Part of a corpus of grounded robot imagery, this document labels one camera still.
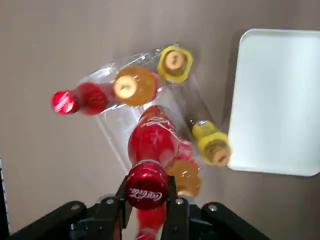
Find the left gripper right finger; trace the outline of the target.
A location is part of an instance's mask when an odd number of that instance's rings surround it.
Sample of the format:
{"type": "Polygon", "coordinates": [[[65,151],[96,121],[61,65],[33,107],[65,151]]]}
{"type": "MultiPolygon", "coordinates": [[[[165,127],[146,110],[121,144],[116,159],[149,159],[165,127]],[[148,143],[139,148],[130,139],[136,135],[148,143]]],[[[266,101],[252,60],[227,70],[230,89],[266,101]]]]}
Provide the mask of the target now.
{"type": "Polygon", "coordinates": [[[268,240],[269,237],[219,202],[202,207],[191,197],[177,194],[173,176],[168,180],[167,215],[163,240],[268,240]]]}

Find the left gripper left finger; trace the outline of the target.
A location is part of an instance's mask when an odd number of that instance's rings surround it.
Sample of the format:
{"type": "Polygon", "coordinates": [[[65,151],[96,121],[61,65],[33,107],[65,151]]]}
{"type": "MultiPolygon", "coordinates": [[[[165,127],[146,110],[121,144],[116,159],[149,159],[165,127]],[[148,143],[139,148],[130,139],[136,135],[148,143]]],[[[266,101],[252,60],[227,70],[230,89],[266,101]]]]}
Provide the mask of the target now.
{"type": "Polygon", "coordinates": [[[127,177],[116,194],[101,197],[93,206],[70,201],[11,234],[11,240],[121,240],[132,207],[126,200],[127,177]]]}

